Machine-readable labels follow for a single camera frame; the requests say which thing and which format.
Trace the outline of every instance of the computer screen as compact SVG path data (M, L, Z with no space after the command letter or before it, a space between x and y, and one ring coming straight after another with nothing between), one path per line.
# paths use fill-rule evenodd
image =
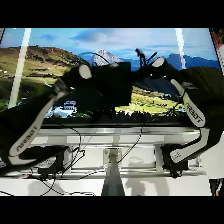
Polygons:
M6 28L2 37L0 111L9 105L24 32L24 28ZM32 28L17 105L44 93L65 71L77 66L80 58L90 66L107 64L101 57L87 52L97 53L110 63L131 62L133 71L140 67L136 48L146 58L157 52L156 57L165 57L178 70L190 66L220 69L208 28L182 28L181 40L179 34L175 28ZM184 65L180 54L184 54ZM182 104L175 107L175 113L168 113L177 102L178 92L171 83L165 78L149 77L133 85L129 106L116 107L112 117L102 114L102 119L95 122L138 123L139 114L147 117L147 122L171 122L186 116ZM78 113L74 94L69 94L50 108L45 123L60 120L87 124L92 122L94 114L93 111Z

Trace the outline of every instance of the blue sky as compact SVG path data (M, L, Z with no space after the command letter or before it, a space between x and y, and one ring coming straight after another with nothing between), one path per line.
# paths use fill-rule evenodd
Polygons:
M20 46L23 28L8 28L0 47ZM217 60L207 28L184 28L184 53L191 57ZM32 28L30 45L58 47L74 54L107 50L120 58L138 59L140 48L149 57L179 53L174 28Z

